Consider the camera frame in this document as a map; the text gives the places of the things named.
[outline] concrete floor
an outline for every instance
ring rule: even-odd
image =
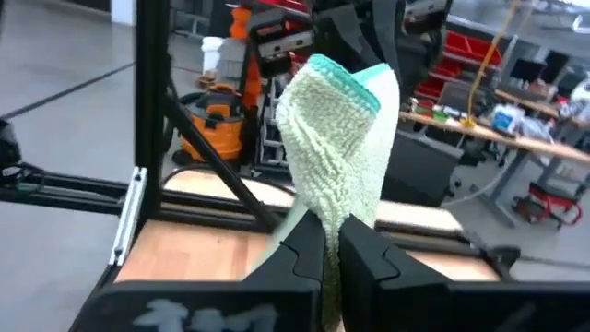
[[[0,115],[134,61],[131,29],[33,0],[8,2],[2,32]],[[172,38],[175,65],[199,70],[198,46]],[[194,73],[174,69],[172,74],[180,93],[193,89]],[[133,167],[133,110],[129,68],[12,123],[26,161],[52,172],[127,181]],[[535,171],[530,167],[512,190],[525,189]],[[166,162],[165,170],[170,169]],[[497,171],[490,163],[458,173],[468,187],[485,184]],[[586,210],[589,200],[584,199]],[[487,243],[519,244],[527,255],[590,264],[589,218],[556,233],[525,225],[505,229],[477,200],[451,211]],[[65,331],[106,266],[116,218],[4,203],[0,216],[0,328]],[[590,280],[590,270],[525,263],[513,273],[520,279]]]

